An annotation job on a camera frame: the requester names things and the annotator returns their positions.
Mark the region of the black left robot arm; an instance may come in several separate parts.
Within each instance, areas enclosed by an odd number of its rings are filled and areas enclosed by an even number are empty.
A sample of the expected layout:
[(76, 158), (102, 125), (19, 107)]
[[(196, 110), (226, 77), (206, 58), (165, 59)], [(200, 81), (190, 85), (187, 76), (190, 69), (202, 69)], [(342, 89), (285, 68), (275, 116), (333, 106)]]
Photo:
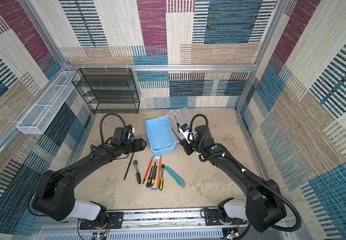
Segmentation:
[(108, 218), (106, 207), (77, 200), (75, 188), (102, 166), (121, 155), (143, 151), (146, 146), (147, 142), (142, 138), (135, 139), (129, 128), (116, 128), (113, 137), (102, 140), (97, 147), (92, 145), (91, 153), (83, 159), (58, 171), (43, 173), (34, 194), (33, 209), (56, 221), (74, 218), (104, 224)]

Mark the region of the light blue plastic tool box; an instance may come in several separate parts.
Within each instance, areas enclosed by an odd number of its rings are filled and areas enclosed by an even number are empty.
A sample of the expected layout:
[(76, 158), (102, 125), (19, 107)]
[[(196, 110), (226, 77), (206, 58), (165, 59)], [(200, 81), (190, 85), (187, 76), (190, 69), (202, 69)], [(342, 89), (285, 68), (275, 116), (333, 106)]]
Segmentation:
[(188, 125), (192, 119), (188, 109), (182, 108), (146, 121), (148, 143), (157, 157), (173, 153), (180, 140), (184, 140), (183, 135), (177, 130), (174, 116), (181, 126)]

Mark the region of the yellow handled wrench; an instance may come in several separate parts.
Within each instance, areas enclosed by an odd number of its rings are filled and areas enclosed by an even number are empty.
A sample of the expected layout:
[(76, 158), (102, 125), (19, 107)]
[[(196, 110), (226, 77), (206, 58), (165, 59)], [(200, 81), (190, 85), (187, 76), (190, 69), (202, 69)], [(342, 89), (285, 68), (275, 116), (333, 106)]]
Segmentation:
[(162, 164), (162, 170), (161, 170), (161, 175), (160, 175), (160, 184), (159, 184), (159, 190), (162, 191), (164, 187), (164, 170), (165, 170), (165, 165)]

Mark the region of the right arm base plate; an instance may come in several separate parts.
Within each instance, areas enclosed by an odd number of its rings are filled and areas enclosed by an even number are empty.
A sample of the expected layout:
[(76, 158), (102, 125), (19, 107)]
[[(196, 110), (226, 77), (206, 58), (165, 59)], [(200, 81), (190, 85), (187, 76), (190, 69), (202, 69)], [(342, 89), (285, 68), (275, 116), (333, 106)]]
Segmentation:
[(206, 226), (240, 226), (247, 225), (248, 221), (238, 218), (230, 218), (225, 212), (218, 209), (203, 208), (200, 216), (204, 218)]

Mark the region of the black handled screwdriver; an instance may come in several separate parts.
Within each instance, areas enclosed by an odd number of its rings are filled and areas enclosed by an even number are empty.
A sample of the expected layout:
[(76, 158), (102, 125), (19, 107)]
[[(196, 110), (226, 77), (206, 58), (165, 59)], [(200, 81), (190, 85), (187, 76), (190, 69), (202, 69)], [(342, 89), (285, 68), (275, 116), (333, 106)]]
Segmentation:
[(179, 122), (178, 122), (176, 116), (174, 116), (174, 118), (175, 118), (175, 121), (176, 121), (177, 130), (178, 130), (178, 132), (181, 134), (181, 127), (180, 127), (180, 124), (179, 124)]

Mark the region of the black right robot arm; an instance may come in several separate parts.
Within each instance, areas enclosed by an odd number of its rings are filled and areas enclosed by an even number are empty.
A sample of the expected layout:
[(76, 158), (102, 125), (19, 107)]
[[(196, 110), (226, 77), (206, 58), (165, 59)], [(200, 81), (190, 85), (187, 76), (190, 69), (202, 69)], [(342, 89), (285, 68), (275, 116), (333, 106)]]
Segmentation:
[(243, 207), (237, 207), (234, 199), (224, 201), (220, 211), (224, 218), (246, 219), (258, 232), (268, 228), (278, 229), (277, 223), (287, 216), (288, 200), (280, 193), (278, 184), (257, 176), (237, 161), (225, 146), (215, 143), (208, 126), (190, 128), (177, 125), (187, 155), (197, 153), (200, 161), (210, 162), (226, 173), (246, 197)]

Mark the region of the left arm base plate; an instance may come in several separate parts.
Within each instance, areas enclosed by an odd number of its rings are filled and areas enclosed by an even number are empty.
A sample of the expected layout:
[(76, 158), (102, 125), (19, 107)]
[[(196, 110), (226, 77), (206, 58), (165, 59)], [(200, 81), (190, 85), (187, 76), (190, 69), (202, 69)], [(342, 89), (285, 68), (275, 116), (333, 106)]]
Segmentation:
[(82, 220), (79, 230), (98, 230), (120, 229), (124, 220), (124, 212), (107, 212), (100, 214), (96, 220)]

